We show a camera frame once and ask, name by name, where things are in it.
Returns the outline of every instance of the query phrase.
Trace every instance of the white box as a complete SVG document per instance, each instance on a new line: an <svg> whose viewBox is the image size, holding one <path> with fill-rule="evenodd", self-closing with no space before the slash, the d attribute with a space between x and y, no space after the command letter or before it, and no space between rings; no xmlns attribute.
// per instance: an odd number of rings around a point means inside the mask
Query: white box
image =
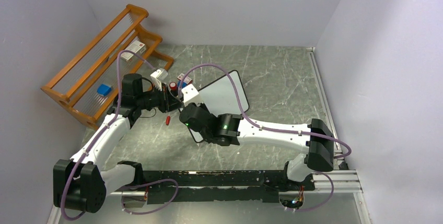
<svg viewBox="0 0 443 224"><path fill-rule="evenodd" d="M136 41L132 42L126 48L126 50L133 51L134 53L141 56L143 53L146 52L146 45L141 43L140 41L136 40ZM120 58L125 60L126 62L131 62L133 57L134 57L134 54L132 54L132 53L122 53L122 55L120 55Z"/></svg>

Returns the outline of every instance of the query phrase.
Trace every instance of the red object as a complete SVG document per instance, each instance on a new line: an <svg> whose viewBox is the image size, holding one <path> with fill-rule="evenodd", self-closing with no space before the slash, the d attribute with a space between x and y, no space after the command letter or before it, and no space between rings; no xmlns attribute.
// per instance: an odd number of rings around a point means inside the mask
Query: red object
<svg viewBox="0 0 443 224"><path fill-rule="evenodd" d="M169 88L171 89L171 91L177 90L177 83L175 82L169 83Z"/></svg>

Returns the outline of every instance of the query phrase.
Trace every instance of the blue object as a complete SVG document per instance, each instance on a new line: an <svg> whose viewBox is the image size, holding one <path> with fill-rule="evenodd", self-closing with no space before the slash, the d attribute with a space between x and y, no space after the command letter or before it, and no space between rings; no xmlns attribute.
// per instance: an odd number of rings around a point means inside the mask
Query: blue object
<svg viewBox="0 0 443 224"><path fill-rule="evenodd" d="M106 96L108 95L110 92L112 91L112 87L105 85L105 84L101 84L98 88L97 88L97 93L101 96Z"/></svg>
<svg viewBox="0 0 443 224"><path fill-rule="evenodd" d="M181 81L179 80L179 82L177 82L177 87L180 87L180 83ZM186 84L186 82L183 82L183 86L181 88L185 88L188 84Z"/></svg>

